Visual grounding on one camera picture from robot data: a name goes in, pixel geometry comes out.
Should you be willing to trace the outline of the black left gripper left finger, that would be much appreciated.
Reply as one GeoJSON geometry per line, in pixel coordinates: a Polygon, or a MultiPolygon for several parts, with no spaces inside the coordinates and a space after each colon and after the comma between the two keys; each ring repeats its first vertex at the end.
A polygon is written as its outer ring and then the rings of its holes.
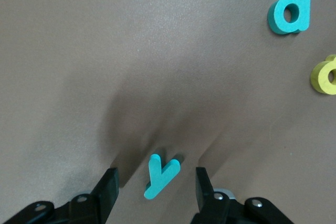
{"type": "Polygon", "coordinates": [[[58,208],[50,201],[34,202],[6,223],[106,223],[118,194],[118,169],[109,168],[91,193],[77,195],[58,208]]]}

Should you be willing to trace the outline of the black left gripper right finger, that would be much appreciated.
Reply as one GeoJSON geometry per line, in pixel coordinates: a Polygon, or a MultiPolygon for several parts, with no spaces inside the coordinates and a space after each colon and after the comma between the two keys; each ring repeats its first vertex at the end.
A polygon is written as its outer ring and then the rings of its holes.
{"type": "Polygon", "coordinates": [[[191,223],[291,223],[291,220],[266,198],[252,197],[239,203],[227,189],[214,189],[206,168],[196,168],[196,198],[199,212],[191,223]]]}

